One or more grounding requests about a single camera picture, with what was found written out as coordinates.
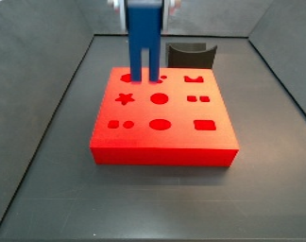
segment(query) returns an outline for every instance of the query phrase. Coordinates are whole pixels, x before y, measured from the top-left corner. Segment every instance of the red cube face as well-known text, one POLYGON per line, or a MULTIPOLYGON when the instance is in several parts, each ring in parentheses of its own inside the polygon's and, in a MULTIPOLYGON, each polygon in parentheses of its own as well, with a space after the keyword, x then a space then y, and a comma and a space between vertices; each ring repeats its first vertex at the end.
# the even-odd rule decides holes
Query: red cube face
POLYGON ((229 166, 239 145, 212 70, 113 68, 89 148, 96 164, 229 166))

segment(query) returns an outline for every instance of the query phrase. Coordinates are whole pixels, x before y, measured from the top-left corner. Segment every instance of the rectangular hole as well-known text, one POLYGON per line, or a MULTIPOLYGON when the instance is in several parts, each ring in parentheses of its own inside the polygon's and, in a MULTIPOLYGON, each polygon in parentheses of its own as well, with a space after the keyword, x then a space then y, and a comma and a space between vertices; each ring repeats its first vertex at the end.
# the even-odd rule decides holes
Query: rectangular hole
POLYGON ((216 130, 213 120, 193 120, 196 130, 216 130))
POLYGON ((209 98, 207 95, 200 96, 200 102, 209 102, 209 98))

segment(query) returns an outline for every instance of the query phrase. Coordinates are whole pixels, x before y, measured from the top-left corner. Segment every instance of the gray floor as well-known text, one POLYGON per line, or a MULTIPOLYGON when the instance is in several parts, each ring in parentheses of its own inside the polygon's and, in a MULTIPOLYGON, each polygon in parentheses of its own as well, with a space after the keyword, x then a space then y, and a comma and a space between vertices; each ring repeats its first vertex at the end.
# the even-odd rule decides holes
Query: gray floor
POLYGON ((306 238, 306 118, 245 39, 165 41, 219 46, 213 71, 241 148, 233 165, 93 164, 88 140, 109 68, 128 65, 127 39, 96 37, 0 239, 306 238))
POLYGON ((73 1, 0 2, 0 221, 92 37, 73 1))

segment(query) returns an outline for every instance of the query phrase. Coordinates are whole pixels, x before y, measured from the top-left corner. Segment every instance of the small hole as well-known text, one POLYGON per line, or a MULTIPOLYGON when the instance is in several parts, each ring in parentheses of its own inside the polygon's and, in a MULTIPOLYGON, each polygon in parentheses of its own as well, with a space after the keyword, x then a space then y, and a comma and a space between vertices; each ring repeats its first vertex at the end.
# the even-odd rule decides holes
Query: small hole
POLYGON ((199 76, 196 78, 189 78, 188 76, 184 76, 184 81, 185 82, 197 82, 197 83, 203 83, 203 77, 199 76))
POLYGON ((153 130, 167 130, 171 127, 171 122, 165 119, 155 119, 149 122, 149 127, 153 130))
POLYGON ((201 96, 200 96, 200 101, 201 101, 201 102, 209 102, 209 98, 208 98, 208 96, 207 96, 207 95, 201 95, 201 96))
POLYGON ((196 102, 196 101, 197 101, 196 96, 195 96, 195 95, 188 95, 188 96, 187 96, 187 101, 188 101, 188 102, 196 102))
POLYGON ((164 104, 168 102, 168 96, 161 93, 153 94, 151 95, 151 102, 155 104, 164 104))
POLYGON ((120 80, 124 81, 124 82, 131 82, 129 74, 121 75, 120 80))
POLYGON ((107 123, 107 127, 109 129, 117 129, 117 127, 119 127, 119 121, 117 120, 109 120, 108 123, 107 123))
POLYGON ((123 127, 124 127, 125 129, 132 128, 132 126, 133 126, 133 122, 132 122, 132 121, 125 121, 124 124, 123 124, 123 127))
POLYGON ((212 120, 193 120, 196 130, 216 130, 216 125, 212 120))

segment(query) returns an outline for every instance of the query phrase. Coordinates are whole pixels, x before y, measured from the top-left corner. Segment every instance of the circular hole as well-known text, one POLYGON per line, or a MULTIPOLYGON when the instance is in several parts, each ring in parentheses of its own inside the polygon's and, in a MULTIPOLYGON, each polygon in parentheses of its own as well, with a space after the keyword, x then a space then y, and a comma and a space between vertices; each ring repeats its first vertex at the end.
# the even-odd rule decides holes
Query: circular hole
POLYGON ((132 122, 132 121, 125 121, 124 124, 123 124, 123 127, 124 127, 125 129, 132 128, 132 126, 133 126, 133 122, 132 122))
POLYGON ((164 94, 153 94, 151 95, 151 102, 155 104, 164 104, 168 102, 168 96, 164 94))
POLYGON ((165 119, 153 119, 149 122, 149 127, 153 130, 167 130, 171 127, 171 122, 165 119))

